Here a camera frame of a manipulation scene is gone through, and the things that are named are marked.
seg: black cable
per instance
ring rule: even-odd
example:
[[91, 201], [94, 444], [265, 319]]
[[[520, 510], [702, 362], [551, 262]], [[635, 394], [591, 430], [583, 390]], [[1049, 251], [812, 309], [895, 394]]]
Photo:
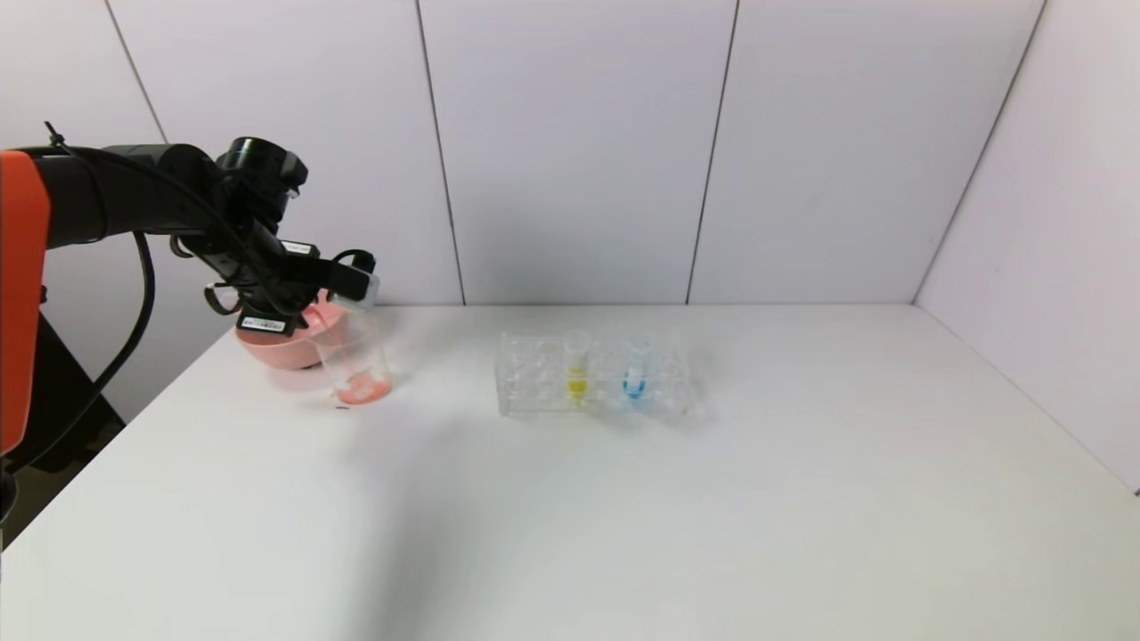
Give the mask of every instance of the black cable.
[[369, 260], [372, 259], [372, 254], [369, 252], [366, 252], [365, 250], [344, 250], [344, 251], [342, 251], [341, 253], [336, 254], [333, 258], [333, 262], [340, 262], [341, 260], [343, 260], [343, 259], [345, 259], [345, 258], [348, 258], [350, 255], [351, 257], [363, 257], [363, 258], [367, 258]]
[[170, 236], [170, 253], [177, 255], [178, 258], [194, 258], [194, 254], [184, 250], [182, 245], [178, 242], [178, 236]]
[[95, 405], [95, 401], [99, 399], [103, 395], [104, 388], [111, 382], [111, 379], [119, 373], [119, 370], [127, 363], [135, 348], [138, 347], [139, 341], [142, 340], [142, 333], [146, 332], [146, 326], [150, 322], [150, 313], [154, 311], [154, 262], [150, 259], [150, 246], [146, 242], [146, 234], [141, 232], [135, 232], [135, 244], [138, 246], [139, 251], [139, 262], [142, 263], [142, 307], [139, 309], [138, 318], [135, 320], [135, 328], [131, 330], [131, 334], [127, 336], [127, 342], [119, 350], [119, 354], [111, 360], [106, 370], [99, 374], [99, 378], [95, 380], [95, 388], [91, 390], [90, 396], [83, 401], [79, 407], [79, 412], [75, 416], [67, 423], [67, 425], [56, 435], [56, 438], [51, 440], [46, 447], [40, 448], [34, 455], [24, 459], [23, 461], [13, 461], [11, 464], [5, 470], [9, 474], [15, 474], [19, 470], [28, 465], [35, 464], [36, 461], [42, 459], [48, 452], [51, 452], [55, 446], [59, 445], [59, 441], [66, 437], [72, 429], [79, 423], [80, 419], [87, 414], [87, 411]]
[[237, 314], [237, 311], [242, 309], [242, 305], [245, 303], [245, 297], [242, 295], [241, 290], [234, 287], [237, 291], [237, 302], [234, 303], [234, 307], [225, 307], [222, 306], [221, 301], [218, 300], [218, 293], [214, 292], [215, 289], [221, 286], [230, 286], [230, 285], [227, 285], [227, 283], [225, 282], [214, 283], [207, 286], [206, 289], [202, 290], [202, 297], [206, 299], [206, 305], [210, 306], [210, 309], [214, 310], [214, 314], [218, 314], [220, 316], [229, 316], [231, 314]]

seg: pink liquid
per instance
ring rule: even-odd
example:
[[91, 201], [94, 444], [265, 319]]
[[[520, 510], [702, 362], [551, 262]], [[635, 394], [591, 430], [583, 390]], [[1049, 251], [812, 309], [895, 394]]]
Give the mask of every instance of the pink liquid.
[[363, 405], [380, 400], [392, 391], [392, 383], [377, 379], [367, 371], [353, 374], [348, 383], [348, 388], [336, 388], [336, 398], [345, 405]]

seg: test tube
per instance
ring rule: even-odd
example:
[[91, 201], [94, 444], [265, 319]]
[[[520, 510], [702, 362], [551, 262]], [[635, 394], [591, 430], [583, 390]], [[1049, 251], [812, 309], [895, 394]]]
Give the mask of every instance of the test tube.
[[563, 367], [567, 378], [567, 395], [575, 400], [586, 398], [589, 389], [587, 357], [589, 355], [589, 334], [570, 332], [562, 340]]
[[653, 343], [648, 339], [629, 342], [629, 362], [626, 365], [626, 378], [621, 389], [630, 400], [637, 400], [645, 392], [645, 372], [649, 370], [649, 357], [653, 352]]

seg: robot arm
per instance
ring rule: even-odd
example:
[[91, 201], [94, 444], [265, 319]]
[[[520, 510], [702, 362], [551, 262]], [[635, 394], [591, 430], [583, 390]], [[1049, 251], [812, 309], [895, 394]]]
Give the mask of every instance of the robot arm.
[[[218, 161], [190, 145], [51, 147], [0, 155], [3, 325], [0, 454], [23, 437], [31, 395], [43, 252], [130, 232], [168, 235], [176, 253], [209, 265], [238, 293], [223, 309], [244, 330], [291, 335], [301, 313], [329, 302], [370, 307], [378, 281], [363, 250], [321, 259], [316, 246], [277, 238], [291, 196], [308, 177], [295, 154], [238, 138]], [[351, 265], [340, 262], [351, 257]]]

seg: test tube rack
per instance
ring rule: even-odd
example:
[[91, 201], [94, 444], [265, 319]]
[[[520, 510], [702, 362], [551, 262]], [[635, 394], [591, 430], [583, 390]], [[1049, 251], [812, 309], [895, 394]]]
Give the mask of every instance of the test tube rack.
[[[572, 339], [570, 334], [502, 335], [495, 365], [500, 414], [678, 416], [689, 409], [689, 365], [676, 338], [572, 334]], [[579, 371], [579, 348], [570, 347], [583, 336], [588, 341], [585, 373]]]

